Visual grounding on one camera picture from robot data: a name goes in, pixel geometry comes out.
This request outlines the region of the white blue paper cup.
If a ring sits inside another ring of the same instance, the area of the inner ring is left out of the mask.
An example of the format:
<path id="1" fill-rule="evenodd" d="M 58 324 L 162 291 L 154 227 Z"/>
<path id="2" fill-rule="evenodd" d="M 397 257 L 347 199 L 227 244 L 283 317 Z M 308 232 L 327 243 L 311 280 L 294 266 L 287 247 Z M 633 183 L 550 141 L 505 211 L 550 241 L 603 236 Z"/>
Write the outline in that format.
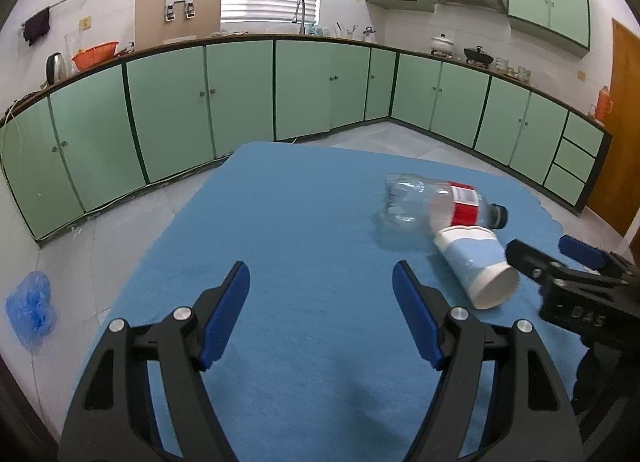
<path id="1" fill-rule="evenodd" d="M 440 230 L 434 245 L 478 310 L 498 307 L 516 291 L 520 275 L 506 261 L 497 236 L 480 226 L 452 226 Z"/>

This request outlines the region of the clear plastic bottle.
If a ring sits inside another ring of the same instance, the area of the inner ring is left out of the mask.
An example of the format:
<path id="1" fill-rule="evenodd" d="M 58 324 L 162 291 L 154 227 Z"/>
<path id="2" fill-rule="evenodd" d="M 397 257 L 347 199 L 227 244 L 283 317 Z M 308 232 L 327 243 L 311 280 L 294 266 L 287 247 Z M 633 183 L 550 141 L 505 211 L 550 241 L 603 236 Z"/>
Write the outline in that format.
<path id="1" fill-rule="evenodd" d="M 502 229 L 505 206 L 490 203 L 477 188 L 413 174 L 389 174 L 385 179 L 383 217 L 399 229 L 437 234 L 453 226 Z"/>

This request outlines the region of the wooden door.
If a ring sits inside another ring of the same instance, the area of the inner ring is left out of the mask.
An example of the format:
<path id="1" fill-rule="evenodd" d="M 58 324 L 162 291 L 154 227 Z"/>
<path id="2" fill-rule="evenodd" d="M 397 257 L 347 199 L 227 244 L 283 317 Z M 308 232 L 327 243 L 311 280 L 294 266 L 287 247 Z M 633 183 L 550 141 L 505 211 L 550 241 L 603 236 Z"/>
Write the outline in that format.
<path id="1" fill-rule="evenodd" d="M 639 211 L 639 37 L 613 21 L 612 140 L 587 206 L 624 236 Z"/>

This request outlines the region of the blue plastic bag on floor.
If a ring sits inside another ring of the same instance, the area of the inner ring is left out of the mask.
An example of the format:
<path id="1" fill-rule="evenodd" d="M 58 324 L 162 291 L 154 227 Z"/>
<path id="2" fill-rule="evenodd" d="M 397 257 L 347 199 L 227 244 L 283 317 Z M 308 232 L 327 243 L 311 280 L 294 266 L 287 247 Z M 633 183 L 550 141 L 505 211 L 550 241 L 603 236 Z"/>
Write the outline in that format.
<path id="1" fill-rule="evenodd" d="M 6 298 L 6 314 L 18 340 L 26 349 L 38 348 L 56 325 L 49 278 L 30 272 Z"/>

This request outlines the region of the orange thermos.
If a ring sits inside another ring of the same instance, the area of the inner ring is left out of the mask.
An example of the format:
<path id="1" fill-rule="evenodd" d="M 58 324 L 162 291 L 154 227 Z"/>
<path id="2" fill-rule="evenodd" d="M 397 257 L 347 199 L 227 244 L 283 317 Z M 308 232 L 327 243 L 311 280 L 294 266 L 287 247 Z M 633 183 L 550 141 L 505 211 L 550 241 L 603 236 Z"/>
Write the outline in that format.
<path id="1" fill-rule="evenodd" d="M 594 109 L 594 118 L 603 123 L 606 117 L 612 112 L 613 109 L 613 101 L 611 99 L 610 90 L 608 86 L 603 86 L 598 93 L 598 99 L 596 103 L 596 108 Z"/>

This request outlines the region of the blue felt table mat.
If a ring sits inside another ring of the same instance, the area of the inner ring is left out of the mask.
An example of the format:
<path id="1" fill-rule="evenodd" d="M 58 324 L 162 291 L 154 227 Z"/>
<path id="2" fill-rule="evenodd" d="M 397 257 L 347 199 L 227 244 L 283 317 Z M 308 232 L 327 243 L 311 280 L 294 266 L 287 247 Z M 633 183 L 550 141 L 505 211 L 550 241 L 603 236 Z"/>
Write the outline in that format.
<path id="1" fill-rule="evenodd" d="M 567 393 L 584 348 L 540 318 L 539 284 L 518 271 L 508 300 L 475 309 L 435 234 L 386 222 L 389 174 L 473 186 L 508 210 L 506 226 L 489 229 L 504 249 L 512 240 L 556 249 L 561 226 L 512 179 L 398 156 L 246 144 L 152 246 L 103 332 L 117 318 L 146 326 L 192 306 L 244 263 L 247 298 L 222 357 L 202 374 L 233 461 L 409 461 L 440 373 L 420 356 L 397 303 L 392 274 L 401 260 L 481 322 L 529 321 Z M 160 439 L 182 461 L 160 365 L 148 370 Z M 486 361 L 459 461 L 480 445 L 493 380 Z"/>

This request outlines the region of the black wok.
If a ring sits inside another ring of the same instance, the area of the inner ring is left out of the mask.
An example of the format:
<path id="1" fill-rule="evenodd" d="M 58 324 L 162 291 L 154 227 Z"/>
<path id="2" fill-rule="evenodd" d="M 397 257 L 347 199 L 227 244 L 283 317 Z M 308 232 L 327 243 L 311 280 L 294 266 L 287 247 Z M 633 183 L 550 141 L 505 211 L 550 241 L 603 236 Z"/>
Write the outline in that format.
<path id="1" fill-rule="evenodd" d="M 464 48 L 463 52 L 467 63 L 475 63 L 478 66 L 484 66 L 484 68 L 488 69 L 491 63 L 494 62 L 494 57 L 484 52 L 482 46 Z"/>

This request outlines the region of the white pot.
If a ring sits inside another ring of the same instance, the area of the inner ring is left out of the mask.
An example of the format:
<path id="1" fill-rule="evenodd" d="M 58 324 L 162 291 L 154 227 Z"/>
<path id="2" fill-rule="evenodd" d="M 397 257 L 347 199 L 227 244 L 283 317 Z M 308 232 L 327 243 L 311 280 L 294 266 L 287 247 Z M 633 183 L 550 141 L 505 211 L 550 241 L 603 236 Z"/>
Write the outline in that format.
<path id="1" fill-rule="evenodd" d="M 454 55 L 454 42 L 445 34 L 433 36 L 431 38 L 431 54 L 451 59 Z"/>

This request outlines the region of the green lower cabinets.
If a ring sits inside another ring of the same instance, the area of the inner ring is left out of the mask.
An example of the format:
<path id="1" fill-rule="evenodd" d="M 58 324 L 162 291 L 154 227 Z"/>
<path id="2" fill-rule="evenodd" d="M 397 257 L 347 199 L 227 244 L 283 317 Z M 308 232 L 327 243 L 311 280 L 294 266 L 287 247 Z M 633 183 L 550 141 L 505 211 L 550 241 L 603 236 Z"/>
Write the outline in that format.
<path id="1" fill-rule="evenodd" d="M 48 87 L 1 124 L 1 170 L 36 241 L 254 141 L 389 120 L 487 160 L 571 211 L 611 135 L 479 66 L 373 44 L 223 37 L 117 57 Z"/>

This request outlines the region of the chrome faucet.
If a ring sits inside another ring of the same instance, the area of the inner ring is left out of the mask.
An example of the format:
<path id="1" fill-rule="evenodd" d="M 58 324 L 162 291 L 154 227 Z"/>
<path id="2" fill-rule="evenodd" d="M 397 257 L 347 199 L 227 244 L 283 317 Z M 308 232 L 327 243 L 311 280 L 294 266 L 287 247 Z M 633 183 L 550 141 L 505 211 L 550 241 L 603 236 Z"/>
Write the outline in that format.
<path id="1" fill-rule="evenodd" d="M 296 0 L 292 22 L 298 26 L 298 34 L 306 34 L 306 0 Z"/>

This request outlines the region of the steel kettle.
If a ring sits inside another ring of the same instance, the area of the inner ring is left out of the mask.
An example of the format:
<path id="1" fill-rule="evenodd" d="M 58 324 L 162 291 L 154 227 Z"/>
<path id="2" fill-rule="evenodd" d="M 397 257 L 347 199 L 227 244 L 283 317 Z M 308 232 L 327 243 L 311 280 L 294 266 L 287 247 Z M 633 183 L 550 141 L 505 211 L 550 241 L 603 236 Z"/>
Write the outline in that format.
<path id="1" fill-rule="evenodd" d="M 66 63 L 60 52 L 50 55 L 46 61 L 47 85 L 52 86 L 67 78 Z"/>

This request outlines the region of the orange basin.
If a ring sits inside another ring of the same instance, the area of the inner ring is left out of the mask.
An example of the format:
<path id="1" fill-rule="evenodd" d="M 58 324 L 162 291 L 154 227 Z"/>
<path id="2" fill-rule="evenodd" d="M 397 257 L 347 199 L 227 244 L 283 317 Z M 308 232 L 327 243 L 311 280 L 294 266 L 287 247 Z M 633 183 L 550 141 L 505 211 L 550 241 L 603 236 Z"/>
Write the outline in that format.
<path id="1" fill-rule="evenodd" d="M 98 64 L 111 60 L 115 55 L 117 45 L 116 40 L 112 40 L 76 52 L 72 57 L 73 64 L 78 72 L 89 70 Z"/>

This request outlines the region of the dark hanging towel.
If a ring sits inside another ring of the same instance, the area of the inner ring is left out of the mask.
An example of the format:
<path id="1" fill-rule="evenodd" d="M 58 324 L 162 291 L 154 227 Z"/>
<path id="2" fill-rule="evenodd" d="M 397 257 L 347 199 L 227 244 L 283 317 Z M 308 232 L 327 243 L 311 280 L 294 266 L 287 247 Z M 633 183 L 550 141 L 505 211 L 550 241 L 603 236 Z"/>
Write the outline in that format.
<path id="1" fill-rule="evenodd" d="M 50 7 L 38 11 L 24 22 L 23 36 L 29 46 L 45 37 L 50 31 Z"/>

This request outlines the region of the cardboard box on counter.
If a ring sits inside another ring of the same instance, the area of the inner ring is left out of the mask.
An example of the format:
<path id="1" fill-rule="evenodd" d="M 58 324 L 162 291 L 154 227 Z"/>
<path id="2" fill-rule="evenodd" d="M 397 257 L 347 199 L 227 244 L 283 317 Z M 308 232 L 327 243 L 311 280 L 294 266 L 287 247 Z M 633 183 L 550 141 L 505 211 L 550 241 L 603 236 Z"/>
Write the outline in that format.
<path id="1" fill-rule="evenodd" d="M 137 50 L 200 40 L 218 32 L 221 0 L 134 0 Z"/>

